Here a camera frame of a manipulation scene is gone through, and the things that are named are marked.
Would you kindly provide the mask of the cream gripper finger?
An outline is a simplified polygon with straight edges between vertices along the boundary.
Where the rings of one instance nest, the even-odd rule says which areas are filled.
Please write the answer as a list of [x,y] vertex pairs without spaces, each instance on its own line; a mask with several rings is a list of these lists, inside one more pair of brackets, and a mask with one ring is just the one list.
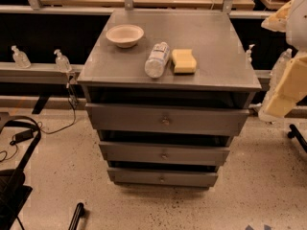
[[307,54],[297,53],[287,62],[275,89],[270,88],[266,93],[258,117],[264,122],[274,122],[287,115],[306,96]]
[[293,25],[294,1],[287,2],[278,11],[267,17],[261,23],[261,27],[272,32],[289,32]]

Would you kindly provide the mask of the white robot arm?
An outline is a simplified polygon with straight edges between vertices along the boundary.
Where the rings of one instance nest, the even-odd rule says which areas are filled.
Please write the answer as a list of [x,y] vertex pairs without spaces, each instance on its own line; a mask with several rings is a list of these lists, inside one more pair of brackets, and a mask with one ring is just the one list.
[[267,30],[286,34],[286,41],[297,49],[281,54],[272,68],[270,89],[258,111],[264,122],[287,115],[307,96],[307,0],[291,0],[261,24]]

